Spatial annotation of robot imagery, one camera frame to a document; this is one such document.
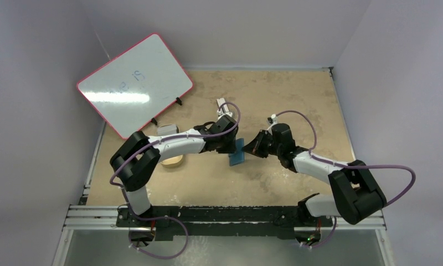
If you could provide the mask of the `blue card holder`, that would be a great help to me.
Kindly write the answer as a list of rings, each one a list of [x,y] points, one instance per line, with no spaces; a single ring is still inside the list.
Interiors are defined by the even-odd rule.
[[[243,151],[243,153],[239,153],[239,154],[236,154],[235,152],[232,154],[229,154],[229,166],[230,167],[235,166],[235,165],[239,165],[245,161],[244,151]]]

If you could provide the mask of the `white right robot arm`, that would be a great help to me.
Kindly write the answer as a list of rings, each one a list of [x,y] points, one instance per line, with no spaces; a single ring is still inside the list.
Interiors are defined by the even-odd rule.
[[[306,226],[322,216],[341,217],[349,224],[357,224],[387,205],[383,191],[363,161],[330,164],[323,157],[314,159],[308,149],[296,145],[287,124],[261,130],[242,150],[260,158],[276,156],[284,168],[330,185],[331,195],[315,193],[298,202],[297,217]]]

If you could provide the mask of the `white whiteboard eraser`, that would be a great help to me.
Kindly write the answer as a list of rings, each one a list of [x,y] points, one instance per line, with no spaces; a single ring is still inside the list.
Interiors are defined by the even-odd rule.
[[[216,102],[217,102],[217,106],[218,106],[218,109],[217,109],[218,116],[221,116],[221,115],[229,112],[229,109],[225,104],[226,101],[224,98],[218,98],[218,99],[216,99]]]

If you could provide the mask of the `gold oval tin tray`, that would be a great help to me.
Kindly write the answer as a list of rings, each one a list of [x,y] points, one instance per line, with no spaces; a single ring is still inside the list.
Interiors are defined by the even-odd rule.
[[[179,167],[184,161],[184,155],[179,155],[175,157],[168,158],[160,162],[160,164],[165,168],[176,168]]]

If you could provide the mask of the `aluminium frame rail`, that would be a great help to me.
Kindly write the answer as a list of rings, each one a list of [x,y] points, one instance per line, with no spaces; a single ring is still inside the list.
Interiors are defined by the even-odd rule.
[[[70,206],[65,217],[64,227],[80,229],[115,229],[117,221],[116,206]],[[356,225],[347,223],[343,218],[337,218],[339,230],[386,230],[385,219],[381,211]]]

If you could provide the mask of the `black mounting base plate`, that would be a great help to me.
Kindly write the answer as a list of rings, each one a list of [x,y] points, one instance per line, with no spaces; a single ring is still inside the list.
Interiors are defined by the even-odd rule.
[[[147,239],[171,241],[175,236],[276,237],[314,241],[331,218],[308,218],[297,206],[152,206],[134,216],[117,209],[116,226],[144,231]]]

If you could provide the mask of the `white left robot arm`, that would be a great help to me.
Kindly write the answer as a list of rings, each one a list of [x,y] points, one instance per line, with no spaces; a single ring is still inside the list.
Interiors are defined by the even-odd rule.
[[[167,136],[146,136],[142,131],[134,132],[110,158],[114,171],[110,183],[114,185],[114,179],[120,179],[118,186],[132,208],[131,221],[144,227],[152,219],[146,185],[160,162],[180,155],[211,151],[233,154],[236,152],[237,132],[238,122],[229,115]]]

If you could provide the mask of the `pink framed whiteboard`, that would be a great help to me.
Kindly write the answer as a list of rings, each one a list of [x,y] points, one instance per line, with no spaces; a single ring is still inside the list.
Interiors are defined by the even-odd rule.
[[[153,33],[76,87],[107,124],[127,139],[189,92],[193,82],[162,37]]]

